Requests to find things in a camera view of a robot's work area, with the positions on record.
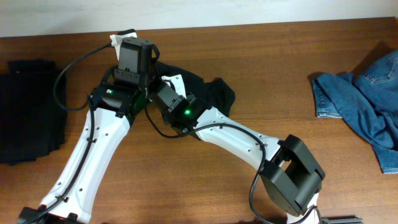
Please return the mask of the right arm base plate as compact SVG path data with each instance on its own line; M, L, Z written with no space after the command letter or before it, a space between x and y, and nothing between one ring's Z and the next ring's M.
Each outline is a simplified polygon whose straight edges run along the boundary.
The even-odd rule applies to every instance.
M322 218L323 224L364 224L362 218Z

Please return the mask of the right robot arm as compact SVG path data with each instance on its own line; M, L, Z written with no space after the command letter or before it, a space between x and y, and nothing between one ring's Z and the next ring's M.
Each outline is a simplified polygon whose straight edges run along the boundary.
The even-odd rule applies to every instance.
M215 144L255 168L249 206L261 222L267 220L253 202L258 181L271 201L286 212L287 223L322 222L317 199L325 173L300 138L290 134L279 139L255 132L201 99L186 99L162 80L149 85L146 96L177 132L177 138L192 136Z

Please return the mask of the black t-shirt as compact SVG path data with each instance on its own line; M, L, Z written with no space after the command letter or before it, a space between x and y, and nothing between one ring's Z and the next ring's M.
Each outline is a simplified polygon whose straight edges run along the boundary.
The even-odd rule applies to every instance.
M202 77L192 72L162 62L157 62L157 69L161 76L181 75L186 93L208 102L229 117L236 95L222 78L215 78L211 82L205 82Z

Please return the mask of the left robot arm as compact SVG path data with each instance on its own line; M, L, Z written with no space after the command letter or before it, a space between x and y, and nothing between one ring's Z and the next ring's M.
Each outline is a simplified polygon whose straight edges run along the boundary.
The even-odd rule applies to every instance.
M39 208L22 209L18 223L89 223L109 162L146 103L144 77L159 58L157 47L134 29L113 34L119 61L88 95L81 136L56 184Z

